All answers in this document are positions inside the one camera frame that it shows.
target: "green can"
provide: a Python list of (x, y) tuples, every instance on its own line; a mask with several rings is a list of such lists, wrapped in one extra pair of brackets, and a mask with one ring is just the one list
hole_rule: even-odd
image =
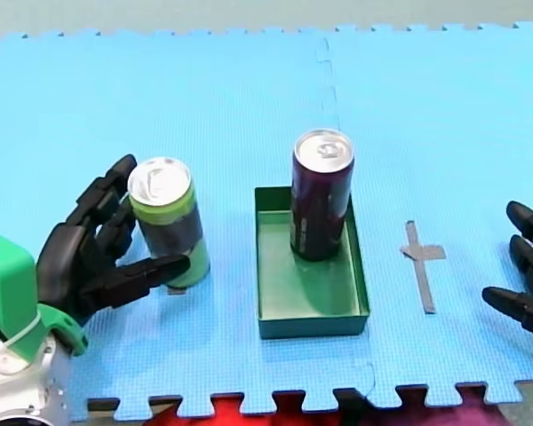
[(168, 287), (188, 288), (203, 279), (210, 270), (210, 259), (186, 164), (167, 157), (142, 162), (129, 176), (128, 192), (152, 257), (189, 257), (189, 270)]

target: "blue foam mat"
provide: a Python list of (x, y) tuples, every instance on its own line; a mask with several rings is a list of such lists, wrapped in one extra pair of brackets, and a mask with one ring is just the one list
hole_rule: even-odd
[[(488, 285), (521, 288), (505, 205), (533, 206), (533, 28), (518, 27), (0, 42), (0, 233), (37, 256), (120, 155), (170, 155), (193, 171), (211, 254), (210, 277), (186, 295), (158, 289), (93, 318), (74, 362), (74, 420), (88, 398), (121, 399), (118, 420), (148, 418), (155, 396), (181, 396), (187, 416), (239, 392), (245, 413), (274, 411), (272, 392), (290, 390), (312, 411), (336, 408), (336, 388), (397, 406), (406, 384), (427, 385), (430, 405), (457, 404), (457, 383), (520, 400), (533, 335), (481, 301)], [(289, 184), (293, 142), (314, 127), (356, 145), (372, 314), (360, 336), (262, 342), (253, 188)], [(427, 265), (434, 316), (399, 252), (408, 219), (447, 253)], [(146, 255), (137, 234), (124, 261)]]

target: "green tray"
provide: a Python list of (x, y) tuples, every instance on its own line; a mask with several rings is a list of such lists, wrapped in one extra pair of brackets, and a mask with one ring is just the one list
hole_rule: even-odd
[(290, 248), (290, 188), (255, 189), (259, 330), (263, 339), (358, 335), (370, 314), (351, 200), (342, 249), (308, 262)]

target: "robotic hand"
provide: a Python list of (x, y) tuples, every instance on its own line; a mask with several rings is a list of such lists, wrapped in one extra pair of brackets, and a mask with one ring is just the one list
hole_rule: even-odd
[(134, 167), (127, 155), (93, 180), (68, 219), (53, 228), (37, 266), (0, 236), (1, 425), (68, 425), (69, 361), (86, 351), (85, 323), (189, 268), (186, 256), (116, 266), (135, 226), (124, 198)]
[(514, 235), (509, 243), (513, 262), (525, 275), (526, 287), (530, 294), (516, 293), (504, 288), (483, 289), (483, 300), (521, 322), (521, 326), (533, 333), (533, 210), (517, 201), (507, 205), (507, 216), (521, 236)]

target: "can lid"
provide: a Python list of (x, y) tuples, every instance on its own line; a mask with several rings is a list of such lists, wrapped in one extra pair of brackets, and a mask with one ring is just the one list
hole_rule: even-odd
[(189, 189), (191, 176), (183, 162), (155, 157), (140, 163), (128, 178), (131, 197), (147, 206), (166, 206), (179, 200)]
[(312, 130), (298, 138), (294, 155), (311, 171), (333, 173), (352, 163), (354, 147), (347, 136), (337, 130)]

